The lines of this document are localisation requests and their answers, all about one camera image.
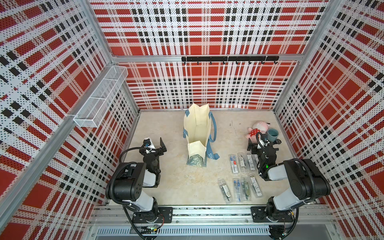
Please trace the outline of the clear compass case gold label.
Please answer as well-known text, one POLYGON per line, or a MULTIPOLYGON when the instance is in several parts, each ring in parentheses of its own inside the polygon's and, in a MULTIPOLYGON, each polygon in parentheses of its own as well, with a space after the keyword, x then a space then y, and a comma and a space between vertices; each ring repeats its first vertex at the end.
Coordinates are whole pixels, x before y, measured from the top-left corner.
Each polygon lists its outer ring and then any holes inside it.
POLYGON ((238 164, 241 173, 247 174, 249 172, 249 164, 245 153, 238 153, 238 164))

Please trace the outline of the clear compass case red label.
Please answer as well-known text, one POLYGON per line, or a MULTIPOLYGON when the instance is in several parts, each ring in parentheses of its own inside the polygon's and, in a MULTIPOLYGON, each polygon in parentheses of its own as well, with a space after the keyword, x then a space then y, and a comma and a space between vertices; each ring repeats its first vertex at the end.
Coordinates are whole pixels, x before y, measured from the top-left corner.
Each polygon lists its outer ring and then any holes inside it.
POLYGON ((235 175, 238 174, 240 171, 239 171, 239 167, 237 164, 236 155, 229 155, 229 159, 230 159, 232 173, 235 175))

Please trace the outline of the clear case barcode label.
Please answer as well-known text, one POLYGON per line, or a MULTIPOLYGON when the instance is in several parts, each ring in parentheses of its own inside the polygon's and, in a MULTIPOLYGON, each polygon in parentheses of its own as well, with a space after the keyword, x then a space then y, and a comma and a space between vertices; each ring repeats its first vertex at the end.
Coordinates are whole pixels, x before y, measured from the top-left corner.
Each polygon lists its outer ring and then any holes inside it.
POLYGON ((253 189, 254 189, 254 191, 256 193, 256 197, 257 198, 261 198, 263 196, 263 194, 262 194, 261 189, 259 187, 259 184, 258 184, 258 182, 256 180, 256 177, 254 175, 251 175, 250 176, 250 180, 252 182, 253 189))

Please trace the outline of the clear case green compass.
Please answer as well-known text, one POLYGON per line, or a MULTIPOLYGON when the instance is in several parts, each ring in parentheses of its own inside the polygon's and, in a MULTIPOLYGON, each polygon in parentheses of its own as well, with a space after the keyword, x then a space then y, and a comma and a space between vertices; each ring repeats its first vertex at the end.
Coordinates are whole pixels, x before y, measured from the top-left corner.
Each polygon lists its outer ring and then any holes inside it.
POLYGON ((246 177, 241 178, 242 191, 243 191, 243 199, 244 201, 249 202, 251 200, 251 188, 250 182, 246 177))

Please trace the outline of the cream canvas tote bag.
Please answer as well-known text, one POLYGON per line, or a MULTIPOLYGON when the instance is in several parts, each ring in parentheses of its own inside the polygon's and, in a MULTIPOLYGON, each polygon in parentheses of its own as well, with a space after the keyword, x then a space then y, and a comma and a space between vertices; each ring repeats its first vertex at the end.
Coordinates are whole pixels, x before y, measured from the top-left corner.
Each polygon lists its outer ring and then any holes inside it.
POLYGON ((217 123, 208 104, 192 104, 185 111, 183 138, 188 142, 187 165, 206 167, 208 159, 220 158, 211 147, 217 138, 217 123))

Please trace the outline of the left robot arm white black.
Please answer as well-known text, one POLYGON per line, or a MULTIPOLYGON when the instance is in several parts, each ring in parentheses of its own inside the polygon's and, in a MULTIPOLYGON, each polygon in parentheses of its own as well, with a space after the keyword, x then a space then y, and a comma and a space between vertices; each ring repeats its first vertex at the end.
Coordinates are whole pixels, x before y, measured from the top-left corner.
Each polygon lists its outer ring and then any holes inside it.
POLYGON ((106 197, 114 203, 130 210, 135 217, 148 223, 154 223, 161 213, 156 198, 144 192, 144 188, 156 188, 160 184, 160 156, 167 152, 166 145, 160 140, 156 148, 150 138, 143 140, 140 147, 122 151, 120 164, 106 187, 106 197), (142 162, 123 162, 123 156, 129 151, 138 150, 143 156, 142 162))

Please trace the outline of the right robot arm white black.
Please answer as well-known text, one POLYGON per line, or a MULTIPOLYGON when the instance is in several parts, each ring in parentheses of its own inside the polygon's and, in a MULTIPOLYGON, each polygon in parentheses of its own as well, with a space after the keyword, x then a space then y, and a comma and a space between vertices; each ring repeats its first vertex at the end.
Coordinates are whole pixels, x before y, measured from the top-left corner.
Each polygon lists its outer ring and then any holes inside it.
POLYGON ((266 182, 288 180, 290 185, 283 193, 270 197, 265 206, 251 208, 255 223, 293 222, 300 207, 331 193, 329 182, 312 160, 290 159, 277 164, 278 149, 274 144, 262 142, 262 133, 255 137, 255 143, 248 140, 247 150, 257 156, 258 175, 266 182))

